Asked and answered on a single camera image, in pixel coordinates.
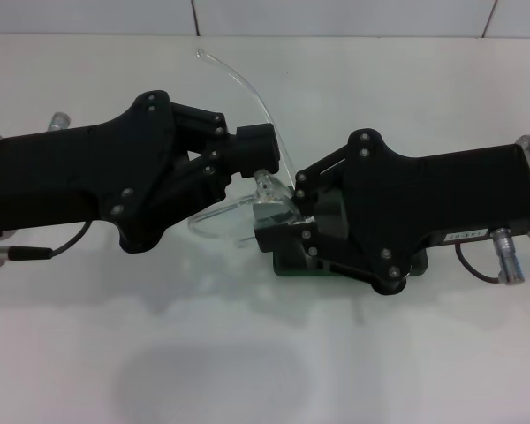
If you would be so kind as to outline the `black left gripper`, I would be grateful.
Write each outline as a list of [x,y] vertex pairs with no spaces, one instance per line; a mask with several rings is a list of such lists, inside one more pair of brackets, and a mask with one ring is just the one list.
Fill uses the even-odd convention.
[[3,138],[0,231],[105,221],[126,252],[145,252],[178,220],[162,197],[175,146],[164,91],[103,124]]

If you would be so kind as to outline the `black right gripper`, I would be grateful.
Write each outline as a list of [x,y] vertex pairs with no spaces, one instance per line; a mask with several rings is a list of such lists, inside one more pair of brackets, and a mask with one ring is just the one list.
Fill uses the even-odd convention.
[[329,235],[316,223],[255,229],[278,276],[345,276],[391,289],[423,249],[464,234],[530,230],[530,168],[516,144],[407,157],[379,132],[357,130],[347,145],[298,171],[295,183],[297,208],[345,207],[349,232]]

